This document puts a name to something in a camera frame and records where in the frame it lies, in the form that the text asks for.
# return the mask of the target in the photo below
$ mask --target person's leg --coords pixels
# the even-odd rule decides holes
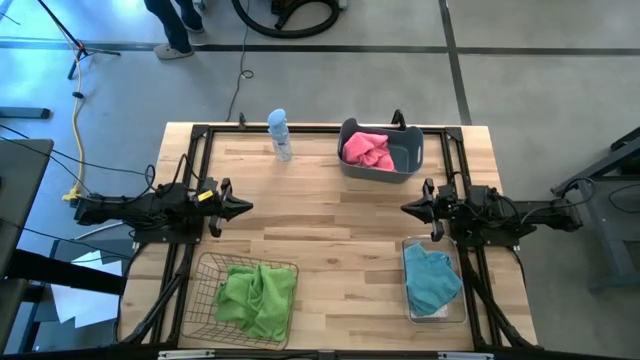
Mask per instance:
[[[176,0],[176,3],[180,5],[182,21],[184,22],[187,30],[203,32],[204,27],[202,26],[202,18],[193,7],[193,0]]]
[[[156,48],[156,55],[161,59],[174,59],[182,55],[191,55],[193,50],[189,44],[189,36],[185,30],[178,13],[171,5],[171,0],[144,0],[144,3],[151,13],[160,19],[164,26],[164,33],[169,40],[169,46],[161,45]],[[180,54],[175,54],[171,50],[176,50]]]

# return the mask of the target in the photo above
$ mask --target wooden table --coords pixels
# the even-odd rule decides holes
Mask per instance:
[[[187,151],[192,126],[167,124],[157,182],[171,181]],[[472,182],[500,190],[489,129],[462,129]],[[229,177],[234,195],[255,206],[224,222],[219,239],[203,229],[191,273],[199,256],[208,252],[296,263],[300,274],[287,349],[471,350],[468,320],[460,325],[419,326],[405,315],[399,244],[431,229],[401,212],[400,205],[421,197],[426,177],[436,185],[445,183],[438,138],[425,136],[422,169],[400,185],[344,177],[336,156],[336,134],[292,134],[291,141],[294,159],[278,163],[266,134],[215,135],[209,176]],[[131,333],[157,298],[167,247],[150,245],[133,264],[122,301],[121,336]],[[535,343],[514,255],[488,247],[487,261],[497,303],[523,337]],[[484,306],[478,303],[483,334],[489,339]],[[172,301],[163,339],[173,307]],[[180,347],[228,346],[181,336]]]

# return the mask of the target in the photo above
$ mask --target gray plastic bin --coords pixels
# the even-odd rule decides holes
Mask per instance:
[[[363,166],[349,165],[342,161],[342,148],[356,132],[388,135],[389,150],[396,171],[383,171]],[[342,169],[343,174],[349,177],[400,184],[407,181],[411,175],[415,174],[420,170],[420,167],[422,167],[423,145],[424,135],[422,131],[415,126],[408,127],[403,131],[386,130],[360,126],[356,119],[351,118],[345,121],[340,128],[340,138],[338,140],[340,169]]]

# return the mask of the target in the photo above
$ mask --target shoe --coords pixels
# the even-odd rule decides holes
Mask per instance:
[[[183,57],[189,57],[194,54],[193,49],[188,53],[182,53],[171,47],[169,44],[158,45],[153,49],[153,52],[156,53],[156,56],[160,60],[174,60],[181,59]]]
[[[189,25],[184,24],[184,28],[187,29],[187,31],[190,31],[190,32],[192,32],[194,34],[202,34],[204,32],[204,26],[202,26],[199,29],[194,29],[192,27],[189,27]]]

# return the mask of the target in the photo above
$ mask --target blue jeans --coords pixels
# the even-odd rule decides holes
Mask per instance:
[[[188,53],[191,51],[191,45],[189,44],[189,35],[187,35],[183,21],[184,24],[192,29],[201,29],[202,18],[193,7],[193,0],[175,1],[180,5],[180,12],[182,13],[180,17],[178,17],[178,13],[171,5],[171,0],[144,0],[144,4],[147,10],[162,22],[164,33],[167,35],[171,47],[181,53]]]

